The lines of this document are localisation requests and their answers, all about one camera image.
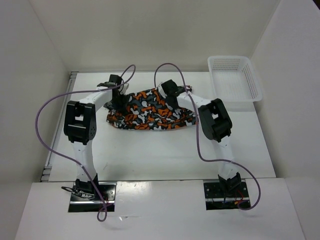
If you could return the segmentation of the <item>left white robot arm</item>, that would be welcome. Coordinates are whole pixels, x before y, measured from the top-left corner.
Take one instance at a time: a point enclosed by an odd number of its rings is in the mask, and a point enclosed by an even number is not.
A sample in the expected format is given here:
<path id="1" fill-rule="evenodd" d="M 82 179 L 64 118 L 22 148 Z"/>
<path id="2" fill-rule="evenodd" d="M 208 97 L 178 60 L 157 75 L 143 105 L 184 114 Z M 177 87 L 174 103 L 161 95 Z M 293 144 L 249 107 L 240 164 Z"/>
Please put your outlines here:
<path id="1" fill-rule="evenodd" d="M 109 80 L 97 85 L 95 91 L 75 101 L 70 100 L 65 109 L 63 132 L 74 151 L 77 164 L 73 194 L 80 198 L 99 198 L 98 174 L 93 161 L 93 139 L 97 133 L 97 111 L 105 104 L 122 99 L 129 85 L 121 76 L 111 74 Z"/>

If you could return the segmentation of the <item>orange camouflage shorts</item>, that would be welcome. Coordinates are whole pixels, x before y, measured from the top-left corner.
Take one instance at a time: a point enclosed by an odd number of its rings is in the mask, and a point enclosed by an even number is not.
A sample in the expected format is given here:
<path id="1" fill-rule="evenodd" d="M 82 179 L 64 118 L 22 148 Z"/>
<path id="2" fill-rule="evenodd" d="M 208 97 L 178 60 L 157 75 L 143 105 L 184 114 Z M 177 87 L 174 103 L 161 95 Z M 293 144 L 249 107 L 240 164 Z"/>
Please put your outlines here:
<path id="1" fill-rule="evenodd" d="M 108 110 L 106 121 L 122 130 L 176 130 L 196 124 L 195 113 L 182 107 L 171 107 L 162 98 L 157 88 L 132 92 L 125 110 Z"/>

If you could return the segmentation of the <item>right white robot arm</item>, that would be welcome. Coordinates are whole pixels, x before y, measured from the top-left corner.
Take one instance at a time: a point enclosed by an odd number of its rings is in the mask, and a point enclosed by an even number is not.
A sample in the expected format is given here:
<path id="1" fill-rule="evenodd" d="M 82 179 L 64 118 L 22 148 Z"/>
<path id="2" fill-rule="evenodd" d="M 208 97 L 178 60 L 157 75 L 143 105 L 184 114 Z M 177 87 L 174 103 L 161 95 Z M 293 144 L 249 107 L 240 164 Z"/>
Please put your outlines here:
<path id="1" fill-rule="evenodd" d="M 232 196 L 241 183 L 241 175 L 234 164 L 230 146 L 233 124 L 222 100 L 210 100 L 195 95 L 186 87 L 178 86 L 173 80 L 161 83 L 158 90 L 172 107 L 195 113 L 202 133 L 213 144 L 218 157 L 214 161 L 221 162 L 218 170 L 219 191 L 225 197 Z"/>

